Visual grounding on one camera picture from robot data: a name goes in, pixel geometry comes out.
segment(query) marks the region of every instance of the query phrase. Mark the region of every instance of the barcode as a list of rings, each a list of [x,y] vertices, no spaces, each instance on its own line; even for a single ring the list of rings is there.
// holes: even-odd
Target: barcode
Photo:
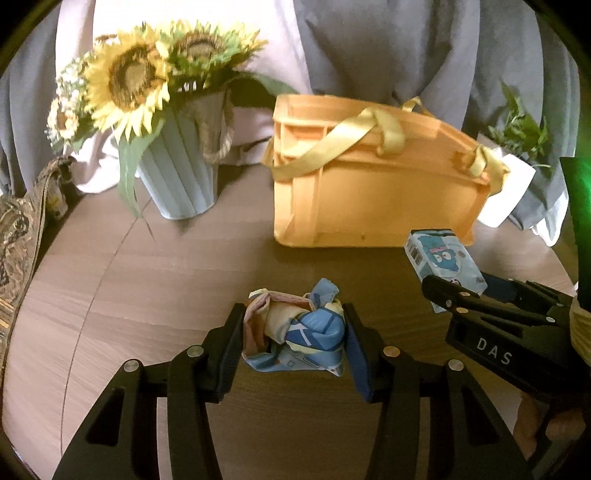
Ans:
[[[409,240],[407,243],[407,251],[411,258],[414,260],[415,265],[420,265],[421,263],[423,263],[423,256],[421,255],[421,251],[411,240]]]

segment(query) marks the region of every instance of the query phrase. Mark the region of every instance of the potted plant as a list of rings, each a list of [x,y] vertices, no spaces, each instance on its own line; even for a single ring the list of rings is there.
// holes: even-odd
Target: potted plant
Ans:
[[[232,108],[273,108],[288,85],[248,72],[258,31],[187,21],[103,35],[57,78],[47,136],[78,151],[98,131],[118,142],[119,192],[136,216],[136,171],[169,219],[203,213],[217,199],[217,164],[233,139]]]
[[[502,129],[489,127],[491,138],[480,134],[479,143],[496,149],[497,155],[509,167],[501,192],[490,197],[482,209],[478,220],[487,226],[498,227],[519,203],[537,167],[549,168],[540,164],[538,158],[544,155],[544,144],[548,141],[545,118],[542,126],[525,110],[519,96],[502,83],[503,94],[507,100],[508,115]]]

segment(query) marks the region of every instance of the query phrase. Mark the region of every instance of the white plant pot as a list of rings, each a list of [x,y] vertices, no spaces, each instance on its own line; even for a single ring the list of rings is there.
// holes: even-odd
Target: white plant pot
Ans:
[[[209,144],[217,145],[223,125],[224,94],[206,99]],[[217,201],[217,165],[203,156],[198,127],[193,119],[169,108],[161,134],[148,147],[138,166],[161,215],[180,220],[199,215]]]
[[[478,138],[478,141],[483,145],[500,149],[489,139],[486,140],[484,141],[481,136]],[[478,216],[480,223],[492,228],[497,228],[511,214],[523,195],[525,195],[527,187],[530,186],[535,175],[534,167],[514,155],[505,155],[502,161],[509,167],[511,172],[507,175],[503,189],[496,195],[489,197]]]

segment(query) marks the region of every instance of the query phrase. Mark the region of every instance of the gray curtain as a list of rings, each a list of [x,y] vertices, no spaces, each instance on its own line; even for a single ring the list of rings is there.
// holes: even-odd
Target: gray curtain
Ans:
[[[541,221],[565,191],[579,78],[554,31],[522,0],[295,0],[316,93],[400,105],[420,95],[438,118],[476,138],[504,120],[501,81],[519,91],[552,138],[511,219]]]
[[[55,94],[59,11],[35,27],[0,77],[0,188],[17,196],[54,157],[45,128]]]

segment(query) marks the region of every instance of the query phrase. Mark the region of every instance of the tissue pack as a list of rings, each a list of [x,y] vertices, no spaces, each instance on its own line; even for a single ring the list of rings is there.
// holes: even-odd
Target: tissue pack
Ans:
[[[413,230],[404,251],[421,281],[428,275],[436,275],[478,295],[487,288],[466,247],[451,230]],[[445,312],[439,305],[431,305],[436,313]]]

